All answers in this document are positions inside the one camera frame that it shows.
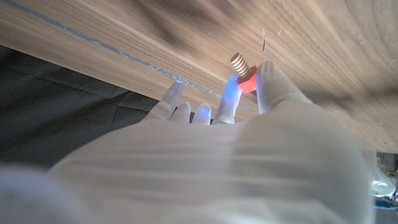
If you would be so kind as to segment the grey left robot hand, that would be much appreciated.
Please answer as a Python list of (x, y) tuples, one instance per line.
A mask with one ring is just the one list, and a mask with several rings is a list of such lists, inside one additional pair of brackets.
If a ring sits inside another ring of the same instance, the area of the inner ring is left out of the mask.
[(372, 196), (397, 201), (397, 163), (386, 165), (375, 152), (369, 159)]

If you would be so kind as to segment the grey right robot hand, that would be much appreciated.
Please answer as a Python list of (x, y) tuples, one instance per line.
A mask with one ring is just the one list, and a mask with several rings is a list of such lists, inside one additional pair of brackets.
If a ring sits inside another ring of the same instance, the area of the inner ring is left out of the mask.
[(214, 118), (194, 116), (175, 82), (139, 123), (105, 134), (50, 170), (1, 169), (2, 223), (374, 223), (356, 141), (270, 61), (259, 112), (234, 114), (230, 78)]

